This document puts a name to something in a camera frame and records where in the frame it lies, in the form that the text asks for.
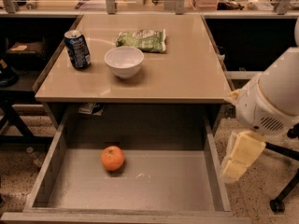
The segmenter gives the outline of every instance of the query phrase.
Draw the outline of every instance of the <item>speckled floor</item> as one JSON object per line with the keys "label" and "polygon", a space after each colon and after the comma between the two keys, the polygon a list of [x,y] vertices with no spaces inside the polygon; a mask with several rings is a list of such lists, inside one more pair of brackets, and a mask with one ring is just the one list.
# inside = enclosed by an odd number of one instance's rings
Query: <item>speckled floor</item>
{"label": "speckled floor", "polygon": [[[47,117],[23,119],[34,134],[52,136],[55,133]],[[226,144],[232,130],[240,131],[243,127],[235,119],[223,119],[215,136],[220,161],[225,156]],[[18,131],[7,126],[0,133]],[[267,141],[299,150],[299,140],[291,140],[285,134],[269,136]],[[0,145],[0,193],[6,199],[5,205],[0,208],[0,216],[7,211],[21,211],[26,195],[34,185],[38,169],[26,153],[28,147],[34,147],[41,153],[45,150],[43,146]],[[299,186],[284,200],[284,213],[274,214],[269,207],[269,201],[278,196],[298,167],[298,161],[270,150],[264,151],[238,182],[227,185],[233,214],[237,217],[250,217],[252,224],[299,223]]]}

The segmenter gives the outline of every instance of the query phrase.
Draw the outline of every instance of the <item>bowl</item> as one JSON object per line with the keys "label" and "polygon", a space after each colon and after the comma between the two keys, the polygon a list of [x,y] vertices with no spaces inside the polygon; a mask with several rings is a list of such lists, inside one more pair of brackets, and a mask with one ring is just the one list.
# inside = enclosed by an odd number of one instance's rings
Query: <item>bowl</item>
{"label": "bowl", "polygon": [[141,68],[143,52],[134,47],[117,47],[105,55],[105,62],[112,73],[120,78],[130,78]]}

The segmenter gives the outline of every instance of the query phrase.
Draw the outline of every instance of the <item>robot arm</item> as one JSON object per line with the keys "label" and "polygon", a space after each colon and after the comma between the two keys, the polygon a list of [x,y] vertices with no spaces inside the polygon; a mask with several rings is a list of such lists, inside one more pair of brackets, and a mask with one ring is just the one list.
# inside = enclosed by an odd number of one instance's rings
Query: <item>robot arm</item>
{"label": "robot arm", "polygon": [[280,134],[299,123],[299,48],[287,49],[240,91],[236,118],[261,134]]}
{"label": "robot arm", "polygon": [[266,148],[265,135],[284,133],[299,123],[299,48],[287,49],[267,70],[230,94],[237,120],[249,130],[232,133],[221,176],[239,179]]}

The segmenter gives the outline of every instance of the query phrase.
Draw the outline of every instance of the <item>metal frame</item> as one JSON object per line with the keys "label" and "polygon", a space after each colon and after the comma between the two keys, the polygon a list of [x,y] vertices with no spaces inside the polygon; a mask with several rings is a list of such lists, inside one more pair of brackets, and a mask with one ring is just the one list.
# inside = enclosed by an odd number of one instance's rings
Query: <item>metal frame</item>
{"label": "metal frame", "polygon": [[13,0],[3,0],[3,4],[8,13],[16,13],[19,10],[19,6]]}
{"label": "metal frame", "polygon": [[52,137],[34,136],[12,105],[13,101],[10,99],[3,98],[3,100],[0,101],[0,109],[5,113],[0,119],[0,130],[9,122],[10,125],[16,126],[21,135],[0,135],[0,143],[50,144]]}
{"label": "metal frame", "polygon": [[291,0],[280,0],[277,6],[275,7],[275,11],[278,15],[284,15],[289,10]]}

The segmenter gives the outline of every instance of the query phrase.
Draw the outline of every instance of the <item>soda can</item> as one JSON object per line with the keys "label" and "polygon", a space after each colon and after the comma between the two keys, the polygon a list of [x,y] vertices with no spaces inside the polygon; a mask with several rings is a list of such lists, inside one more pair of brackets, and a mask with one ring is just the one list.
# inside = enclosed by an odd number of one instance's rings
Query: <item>soda can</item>
{"label": "soda can", "polygon": [[64,34],[64,43],[71,63],[76,69],[83,69],[91,64],[91,55],[84,35],[78,30],[71,30]]}

